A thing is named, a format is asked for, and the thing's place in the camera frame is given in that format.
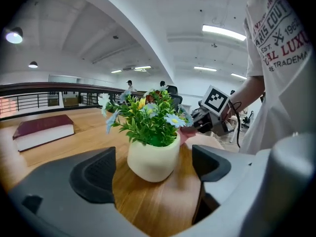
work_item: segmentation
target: white ceiling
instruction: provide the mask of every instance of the white ceiling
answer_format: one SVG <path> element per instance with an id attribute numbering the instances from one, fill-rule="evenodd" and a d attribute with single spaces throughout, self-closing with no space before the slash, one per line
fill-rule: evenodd
<path id="1" fill-rule="evenodd" d="M 203 33 L 202 26 L 213 25 L 244 35 L 246 0 L 156 2 L 176 70 L 205 66 L 217 68 L 222 76 L 245 75 L 245 41 Z M 15 26 L 23 29 L 21 48 L 59 50 L 104 67 L 106 72 L 151 65 L 156 69 L 148 72 L 159 74 L 159 68 L 142 46 L 122 26 L 85 0 L 28 0 L 8 29 Z"/>

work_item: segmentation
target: black chair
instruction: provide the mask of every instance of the black chair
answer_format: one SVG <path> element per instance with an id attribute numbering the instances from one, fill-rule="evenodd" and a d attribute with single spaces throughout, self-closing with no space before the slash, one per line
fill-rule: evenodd
<path id="1" fill-rule="evenodd" d="M 167 85 L 167 92 L 169 94 L 178 95 L 178 88 L 176 86 Z"/>
<path id="2" fill-rule="evenodd" d="M 249 124 L 250 123 L 250 118 L 251 116 L 253 115 L 253 111 L 251 111 L 251 114 L 249 117 L 244 117 L 242 122 L 243 122 L 243 125 L 246 126 L 246 124 Z"/>
<path id="3" fill-rule="evenodd" d="M 182 103 L 182 96 L 178 96 L 178 95 L 174 95 L 174 94 L 170 94 L 170 97 L 172 98 L 172 107 L 178 111 L 179 110 L 179 104 Z"/>

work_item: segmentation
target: white wall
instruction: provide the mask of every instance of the white wall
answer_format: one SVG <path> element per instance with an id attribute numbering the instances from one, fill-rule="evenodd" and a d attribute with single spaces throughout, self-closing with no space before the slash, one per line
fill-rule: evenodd
<path id="1" fill-rule="evenodd" d="M 69 82 L 69 83 L 77 83 L 76 77 L 66 77 L 66 76 L 52 76 L 49 75 L 49 80 L 51 82 Z"/>
<path id="2" fill-rule="evenodd" d="M 115 87 L 116 77 L 105 68 L 65 53 L 10 47 L 1 54 L 0 84 L 48 81 L 49 75 L 67 75 L 97 79 L 105 82 L 103 86 Z M 36 61 L 39 67 L 29 68 L 31 61 Z"/>

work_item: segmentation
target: wooden table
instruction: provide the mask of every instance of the wooden table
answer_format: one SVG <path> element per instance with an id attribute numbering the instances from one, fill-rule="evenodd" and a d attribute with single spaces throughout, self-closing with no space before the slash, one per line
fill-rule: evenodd
<path id="1" fill-rule="evenodd" d="M 74 121 L 75 135 L 22 153 L 17 151 L 12 135 L 20 122 L 61 114 L 67 114 Z M 115 146 L 117 170 L 113 192 L 117 210 L 149 236 L 171 236 L 189 228 L 200 190 L 200 181 L 192 167 L 191 150 L 186 145 L 181 146 L 178 165 L 168 179 L 149 183 L 135 175 L 127 165 L 129 143 L 125 133 L 118 133 L 119 127 L 112 128 L 110 134 L 105 130 L 105 119 L 100 109 L 56 112 L 0 122 L 2 185 L 8 191 L 33 169 L 48 161 Z M 212 146 L 220 147 L 218 142 Z"/>

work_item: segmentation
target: artificial flower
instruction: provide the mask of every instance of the artificial flower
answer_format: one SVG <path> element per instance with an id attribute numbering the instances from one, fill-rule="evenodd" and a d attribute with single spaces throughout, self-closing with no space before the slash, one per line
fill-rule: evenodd
<path id="1" fill-rule="evenodd" d="M 193 125 L 193 118 L 190 114 L 186 114 L 186 119 L 188 120 L 188 122 L 186 123 L 186 126 L 189 127 L 189 126 L 192 126 Z"/>
<path id="2" fill-rule="evenodd" d="M 179 108 L 179 111 L 182 112 L 181 115 L 188 120 L 186 122 L 186 126 L 187 127 L 192 126 L 193 125 L 193 118 L 192 118 L 192 116 L 189 113 L 187 113 L 186 109 L 184 109 L 184 107 L 181 104 L 178 105 L 178 108 Z"/>
<path id="3" fill-rule="evenodd" d="M 156 104 L 146 104 L 142 109 L 140 109 L 141 112 L 147 112 L 150 118 L 157 115 L 157 112 L 155 112 L 155 109 L 157 108 Z"/>
<path id="4" fill-rule="evenodd" d="M 154 99 L 154 97 L 152 95 L 147 95 L 146 96 L 146 102 L 147 103 L 152 103 L 154 101 L 155 101 L 155 99 Z"/>
<path id="5" fill-rule="evenodd" d="M 142 98 L 141 100 L 139 100 L 139 105 L 138 105 L 138 109 L 140 110 L 141 108 L 143 108 L 146 104 L 146 99 Z"/>
<path id="6" fill-rule="evenodd" d="M 159 91 L 160 91 L 160 92 L 165 91 L 167 88 L 168 88 L 168 86 L 161 86 L 160 89 L 159 89 Z"/>
<path id="7" fill-rule="evenodd" d="M 98 104 L 102 106 L 101 113 L 104 117 L 107 116 L 105 109 L 109 102 L 110 102 L 110 96 L 107 93 L 103 93 L 101 96 L 98 97 Z"/>
<path id="8" fill-rule="evenodd" d="M 125 99 L 130 95 L 130 91 L 129 90 L 126 90 L 124 91 L 120 97 L 119 97 L 119 102 L 120 103 L 123 103 L 125 101 Z"/>
<path id="9" fill-rule="evenodd" d="M 186 125 L 185 121 L 180 119 L 178 116 L 175 114 L 167 114 L 164 119 L 171 125 L 173 125 L 176 128 L 183 127 Z"/>
<path id="10" fill-rule="evenodd" d="M 111 117 L 105 122 L 107 124 L 107 134 L 110 132 L 112 125 L 115 122 L 115 119 L 119 115 L 119 110 L 116 110 Z"/>
<path id="11" fill-rule="evenodd" d="M 148 90 L 143 97 L 146 97 L 150 92 L 154 91 L 154 89 Z"/>
<path id="12" fill-rule="evenodd" d="M 178 105 L 178 109 L 182 112 L 182 113 L 187 113 L 187 111 L 186 111 L 186 109 L 184 109 L 184 107 L 181 105 L 181 104 L 179 104 Z"/>

